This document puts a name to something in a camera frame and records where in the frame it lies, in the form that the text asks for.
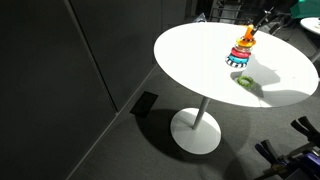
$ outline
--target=dark gray wall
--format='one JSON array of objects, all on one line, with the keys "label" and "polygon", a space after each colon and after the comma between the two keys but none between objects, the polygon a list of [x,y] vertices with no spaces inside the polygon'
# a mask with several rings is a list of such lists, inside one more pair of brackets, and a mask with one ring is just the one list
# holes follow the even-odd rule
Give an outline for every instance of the dark gray wall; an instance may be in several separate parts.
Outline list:
[{"label": "dark gray wall", "polygon": [[161,32],[161,0],[71,3],[120,110],[154,66],[153,44]]},{"label": "dark gray wall", "polygon": [[0,12],[0,179],[64,179],[115,111],[63,0]]},{"label": "dark gray wall", "polygon": [[162,30],[166,31],[185,22],[187,0],[162,0]]}]

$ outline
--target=green object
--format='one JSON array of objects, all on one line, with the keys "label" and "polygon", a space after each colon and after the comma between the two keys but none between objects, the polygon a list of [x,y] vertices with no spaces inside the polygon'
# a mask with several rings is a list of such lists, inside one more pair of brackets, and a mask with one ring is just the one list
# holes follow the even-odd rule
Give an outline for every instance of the green object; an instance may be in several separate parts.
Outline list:
[{"label": "green object", "polygon": [[290,8],[291,18],[320,17],[320,0],[299,0]]},{"label": "green object", "polygon": [[245,87],[245,88],[251,88],[254,84],[254,81],[251,77],[249,76],[240,76],[237,79],[238,84],[240,84],[240,86]]}]

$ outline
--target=stacking toy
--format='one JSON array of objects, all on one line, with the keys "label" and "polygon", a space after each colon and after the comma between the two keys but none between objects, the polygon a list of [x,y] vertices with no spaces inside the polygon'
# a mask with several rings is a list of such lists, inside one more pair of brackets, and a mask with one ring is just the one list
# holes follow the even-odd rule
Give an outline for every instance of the stacking toy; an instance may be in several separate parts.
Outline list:
[{"label": "stacking toy", "polygon": [[256,40],[253,37],[256,31],[253,29],[253,25],[247,27],[245,35],[238,38],[236,45],[231,49],[231,53],[226,59],[227,64],[235,68],[247,66],[251,55],[251,47],[256,44]]}]

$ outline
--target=table leg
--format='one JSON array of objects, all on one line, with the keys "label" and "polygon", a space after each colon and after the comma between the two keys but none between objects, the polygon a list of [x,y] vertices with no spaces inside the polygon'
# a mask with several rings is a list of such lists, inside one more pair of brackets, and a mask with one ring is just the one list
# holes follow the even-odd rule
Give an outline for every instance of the table leg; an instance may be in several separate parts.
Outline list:
[{"label": "table leg", "polygon": [[207,154],[220,143],[220,127],[217,121],[205,112],[209,101],[209,98],[203,97],[200,109],[182,109],[172,118],[170,130],[173,139],[190,153]]},{"label": "table leg", "polygon": [[210,99],[205,97],[205,96],[203,96],[202,102],[201,102],[201,105],[200,105],[200,109],[199,109],[198,115],[196,117],[196,120],[195,120],[195,122],[193,124],[192,129],[196,130],[198,128],[199,123],[200,123],[200,121],[202,119],[202,116],[203,116],[204,112],[206,111],[206,109],[208,107],[209,102],[210,102]]},{"label": "table leg", "polygon": [[320,49],[311,57],[311,62],[314,63],[316,60],[320,58]]}]

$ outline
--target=white round table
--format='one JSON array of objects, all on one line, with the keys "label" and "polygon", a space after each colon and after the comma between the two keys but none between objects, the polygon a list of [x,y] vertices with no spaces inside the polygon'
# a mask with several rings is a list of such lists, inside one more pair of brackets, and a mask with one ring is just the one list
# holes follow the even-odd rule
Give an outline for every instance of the white round table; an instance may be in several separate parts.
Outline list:
[{"label": "white round table", "polygon": [[[320,20],[319,17],[311,17],[311,18],[304,18],[300,21],[300,24],[303,28],[311,31],[315,34],[320,35]],[[320,49],[311,57],[311,62],[315,62],[317,59],[320,58]]]},{"label": "white round table", "polygon": [[[246,27],[192,23],[164,32],[154,45],[159,66],[175,81],[203,95],[200,109],[187,108],[172,119],[177,144],[193,154],[213,151],[221,139],[218,123],[205,112],[210,99],[248,107],[278,107],[300,102],[314,93],[318,74],[310,60],[290,44],[258,31],[246,69],[225,59]],[[236,83],[240,75],[257,83],[248,91]]]}]

